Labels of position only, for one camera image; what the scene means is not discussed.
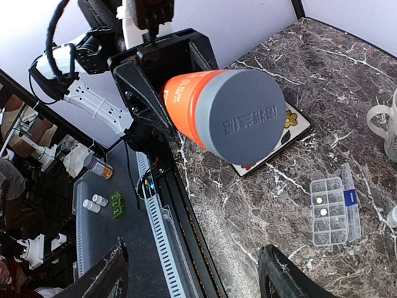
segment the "floral coaster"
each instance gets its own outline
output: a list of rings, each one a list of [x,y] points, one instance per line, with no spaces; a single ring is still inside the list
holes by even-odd
[[[263,160],[258,161],[253,165],[236,166],[232,165],[237,173],[243,177],[258,168],[265,161],[271,159],[274,155],[280,153],[285,147],[294,142],[300,135],[303,135],[310,127],[311,124],[298,110],[296,110],[289,103],[285,103],[287,108],[287,119],[285,119],[284,131],[274,150],[267,155]]]

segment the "green object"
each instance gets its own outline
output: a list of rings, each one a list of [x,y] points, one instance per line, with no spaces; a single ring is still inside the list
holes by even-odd
[[[112,207],[112,215],[114,219],[121,219],[127,215],[123,195],[118,191],[111,195],[110,206]]]

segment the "dark marble surface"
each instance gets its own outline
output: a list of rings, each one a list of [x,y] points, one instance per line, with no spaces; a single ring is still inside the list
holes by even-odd
[[[340,297],[396,297],[396,236],[385,225],[397,203],[397,165],[365,123],[390,105],[397,61],[343,32],[299,20],[233,63],[272,75],[313,130],[245,178],[180,137],[173,143],[187,192],[230,297],[259,297],[259,249],[275,244]],[[362,237],[332,251],[312,243],[310,181],[339,176],[349,162]]]

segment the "gray lid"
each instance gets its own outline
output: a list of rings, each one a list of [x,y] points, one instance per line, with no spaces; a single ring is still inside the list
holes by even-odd
[[[256,70],[228,70],[214,77],[203,89],[195,111],[203,144],[236,165],[265,158],[279,142],[285,118],[280,87]]]

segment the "orange cup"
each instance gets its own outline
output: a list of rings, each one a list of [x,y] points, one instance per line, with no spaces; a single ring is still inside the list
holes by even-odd
[[[176,128],[186,137],[207,149],[197,133],[195,110],[204,87],[226,70],[188,73],[171,78],[164,86],[163,99]]]

